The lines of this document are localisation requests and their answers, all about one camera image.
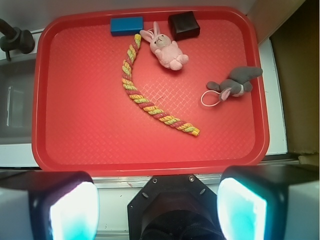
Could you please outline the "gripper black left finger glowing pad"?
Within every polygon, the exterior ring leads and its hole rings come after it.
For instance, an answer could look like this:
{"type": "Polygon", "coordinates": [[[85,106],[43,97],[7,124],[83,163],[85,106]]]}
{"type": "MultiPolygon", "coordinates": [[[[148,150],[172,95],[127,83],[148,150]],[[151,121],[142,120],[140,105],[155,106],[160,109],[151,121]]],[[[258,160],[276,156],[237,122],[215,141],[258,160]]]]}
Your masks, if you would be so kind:
{"type": "Polygon", "coordinates": [[[84,171],[0,173],[2,240],[93,240],[98,189],[84,171]]]}

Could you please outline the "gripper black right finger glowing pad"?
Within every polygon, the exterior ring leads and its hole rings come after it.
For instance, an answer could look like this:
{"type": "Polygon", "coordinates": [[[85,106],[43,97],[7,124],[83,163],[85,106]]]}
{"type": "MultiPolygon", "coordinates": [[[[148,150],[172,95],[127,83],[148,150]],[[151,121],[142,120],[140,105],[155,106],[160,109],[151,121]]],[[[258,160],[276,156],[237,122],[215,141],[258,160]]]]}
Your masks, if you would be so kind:
{"type": "Polygon", "coordinates": [[[227,240],[318,240],[319,167],[230,166],[218,186],[217,215],[227,240]]]}

